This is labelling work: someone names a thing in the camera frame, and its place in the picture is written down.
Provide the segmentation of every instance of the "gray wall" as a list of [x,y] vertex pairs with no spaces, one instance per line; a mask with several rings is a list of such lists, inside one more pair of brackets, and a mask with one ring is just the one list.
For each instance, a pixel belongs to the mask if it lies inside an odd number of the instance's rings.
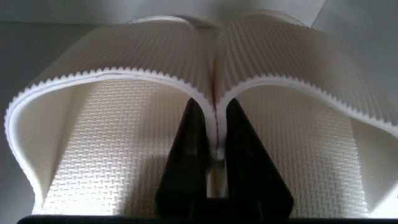
[[338,39],[398,106],[398,1],[327,0],[313,27]]
[[185,15],[215,24],[272,9],[311,26],[325,0],[0,0],[0,21],[115,24],[153,15]]

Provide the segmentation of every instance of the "textured footbed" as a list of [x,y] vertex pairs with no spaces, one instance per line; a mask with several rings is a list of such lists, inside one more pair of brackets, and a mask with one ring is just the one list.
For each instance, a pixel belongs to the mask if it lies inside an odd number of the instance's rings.
[[[154,194],[188,95],[161,84],[78,86],[40,214],[154,216]],[[257,87],[238,96],[295,199],[292,217],[367,214],[350,119],[303,93]]]
[[154,216],[154,194],[189,96],[141,80],[78,86],[40,214]]

